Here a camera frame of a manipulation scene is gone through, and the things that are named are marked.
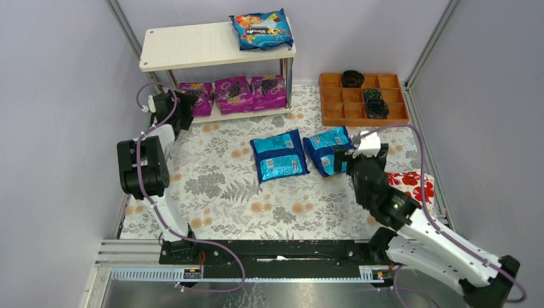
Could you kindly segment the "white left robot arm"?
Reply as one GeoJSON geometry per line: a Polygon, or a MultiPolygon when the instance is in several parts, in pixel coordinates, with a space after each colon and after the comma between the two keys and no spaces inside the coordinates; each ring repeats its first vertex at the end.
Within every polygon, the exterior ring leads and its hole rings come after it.
{"type": "Polygon", "coordinates": [[[196,101],[196,96],[175,90],[150,97],[144,109],[153,112],[157,123],[139,137],[117,143],[121,188],[148,205],[161,229],[163,257],[195,256],[189,224],[171,198],[166,149],[180,131],[189,129],[196,101]]]}

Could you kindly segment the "purple candy bag bottom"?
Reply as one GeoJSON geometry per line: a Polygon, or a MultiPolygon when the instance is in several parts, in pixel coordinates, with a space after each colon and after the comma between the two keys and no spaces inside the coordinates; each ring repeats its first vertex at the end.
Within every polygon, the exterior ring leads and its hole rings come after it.
{"type": "Polygon", "coordinates": [[[214,82],[215,99],[222,114],[253,111],[253,94],[245,76],[236,76],[214,82]]]}

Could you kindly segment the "purple candy bag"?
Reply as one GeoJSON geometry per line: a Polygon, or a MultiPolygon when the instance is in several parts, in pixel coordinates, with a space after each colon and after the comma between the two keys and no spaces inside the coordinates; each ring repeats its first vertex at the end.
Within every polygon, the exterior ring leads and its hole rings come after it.
{"type": "Polygon", "coordinates": [[[255,76],[251,78],[253,111],[285,108],[287,91],[281,75],[255,76]]]}
{"type": "Polygon", "coordinates": [[[211,83],[180,83],[178,88],[181,93],[197,98],[192,111],[193,117],[211,115],[214,104],[214,89],[211,83]]]}
{"type": "Polygon", "coordinates": [[[222,114],[253,111],[253,94],[245,76],[236,76],[214,82],[215,99],[222,114]]]}

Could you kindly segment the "blue fruit candy bag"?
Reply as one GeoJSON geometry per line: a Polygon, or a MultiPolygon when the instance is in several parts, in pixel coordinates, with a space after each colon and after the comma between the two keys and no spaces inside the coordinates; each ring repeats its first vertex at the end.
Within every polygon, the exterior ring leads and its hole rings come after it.
{"type": "Polygon", "coordinates": [[[293,34],[283,8],[268,13],[230,15],[229,18],[238,34],[241,51],[267,50],[283,45],[292,48],[294,45],[293,34]]]}

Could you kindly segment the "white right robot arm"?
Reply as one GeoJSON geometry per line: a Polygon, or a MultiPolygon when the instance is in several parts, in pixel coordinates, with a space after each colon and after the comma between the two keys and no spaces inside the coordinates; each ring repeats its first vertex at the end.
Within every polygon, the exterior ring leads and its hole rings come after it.
{"type": "Polygon", "coordinates": [[[470,307],[503,307],[520,263],[475,246],[426,213],[416,199],[389,184],[382,161],[357,149],[334,153],[334,169],[346,170],[356,202],[381,225],[369,242],[371,256],[433,277],[470,307]]]}

